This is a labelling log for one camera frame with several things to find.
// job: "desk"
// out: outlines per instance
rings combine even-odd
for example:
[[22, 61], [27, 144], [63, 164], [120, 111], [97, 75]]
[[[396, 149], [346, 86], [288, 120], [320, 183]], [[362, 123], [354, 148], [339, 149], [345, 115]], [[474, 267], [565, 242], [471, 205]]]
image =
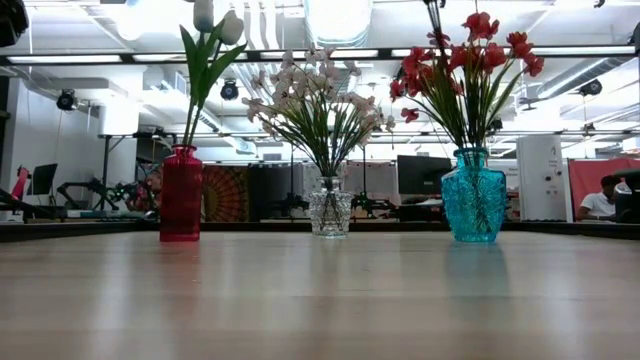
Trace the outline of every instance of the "desk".
[[640, 242], [154, 232], [0, 244], [2, 360], [638, 359]]

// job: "red glass vase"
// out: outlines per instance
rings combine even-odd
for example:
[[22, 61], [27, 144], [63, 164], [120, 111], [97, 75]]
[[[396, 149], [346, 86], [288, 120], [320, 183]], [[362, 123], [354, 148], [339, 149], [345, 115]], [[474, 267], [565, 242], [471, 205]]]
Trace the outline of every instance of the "red glass vase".
[[194, 146], [174, 145], [173, 155], [164, 160], [160, 241], [200, 240], [202, 161]]

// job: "red partition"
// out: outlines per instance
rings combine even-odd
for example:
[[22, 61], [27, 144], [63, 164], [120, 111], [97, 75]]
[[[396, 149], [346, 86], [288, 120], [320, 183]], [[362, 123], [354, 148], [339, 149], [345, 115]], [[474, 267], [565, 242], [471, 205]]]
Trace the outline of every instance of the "red partition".
[[611, 160], [570, 160], [569, 182], [574, 213], [580, 207], [582, 199], [591, 193], [600, 192], [600, 179], [612, 175], [618, 170], [640, 168], [640, 161], [628, 158]]

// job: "clear glass vase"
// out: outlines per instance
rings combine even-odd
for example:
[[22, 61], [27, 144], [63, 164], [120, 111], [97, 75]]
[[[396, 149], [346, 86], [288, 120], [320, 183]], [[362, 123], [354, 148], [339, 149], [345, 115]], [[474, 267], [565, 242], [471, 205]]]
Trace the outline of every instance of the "clear glass vase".
[[353, 195], [340, 190], [342, 181], [338, 177], [321, 177], [318, 181], [320, 191], [314, 191], [309, 196], [313, 235], [345, 238], [349, 233]]
[[442, 177], [442, 200], [457, 241], [491, 243], [504, 221], [506, 177], [485, 167], [484, 148], [458, 149], [456, 170]]

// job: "white tulip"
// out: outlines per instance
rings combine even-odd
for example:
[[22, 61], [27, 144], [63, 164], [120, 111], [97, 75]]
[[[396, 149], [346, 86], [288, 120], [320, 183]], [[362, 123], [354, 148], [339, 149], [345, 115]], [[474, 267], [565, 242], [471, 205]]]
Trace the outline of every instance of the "white tulip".
[[213, 0], [196, 0], [193, 4], [193, 26], [203, 33], [213, 31]]
[[244, 22], [236, 16], [236, 12], [229, 10], [224, 16], [224, 26], [220, 34], [220, 40], [225, 45], [234, 45], [240, 40], [244, 32]]

